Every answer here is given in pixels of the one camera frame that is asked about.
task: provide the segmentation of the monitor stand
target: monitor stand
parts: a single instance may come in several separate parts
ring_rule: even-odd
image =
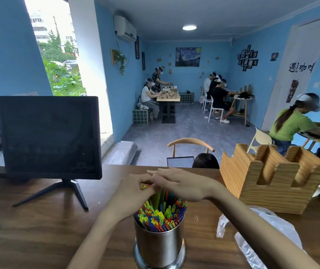
[[[83,207],[83,209],[86,211],[89,210],[88,205],[86,204],[84,195],[80,189],[79,183],[76,180],[72,180],[72,179],[62,179],[62,181],[55,182],[53,185],[50,185],[49,187],[46,187],[43,190],[40,190],[39,192],[29,196],[28,198],[18,203],[15,203],[13,207],[18,207],[24,203],[27,203],[33,199],[41,197],[42,195],[50,193],[51,191],[59,188],[73,188],[73,190],[75,191],[76,197],[79,199],[79,202],[81,203],[81,206]]]

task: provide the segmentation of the starry night painting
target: starry night painting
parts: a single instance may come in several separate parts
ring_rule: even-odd
[[[201,47],[177,47],[175,67],[200,67]]]

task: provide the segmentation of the metal container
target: metal container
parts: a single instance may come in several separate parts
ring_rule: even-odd
[[[178,269],[185,261],[183,220],[174,229],[166,232],[151,232],[135,221],[134,257],[140,269]]]

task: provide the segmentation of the monitor screen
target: monitor screen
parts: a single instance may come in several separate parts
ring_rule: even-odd
[[[168,157],[167,167],[192,168],[194,157]]]
[[[93,96],[0,96],[7,175],[100,179],[99,103]]]

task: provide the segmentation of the jeans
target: jeans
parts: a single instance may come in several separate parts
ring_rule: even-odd
[[[142,102],[142,104],[145,106],[148,106],[152,110],[152,115],[156,119],[160,111],[159,103],[149,100],[149,101]]]
[[[272,138],[272,141],[272,144],[277,145],[277,151],[282,156],[286,155],[288,148],[292,145],[289,140],[276,140]]]

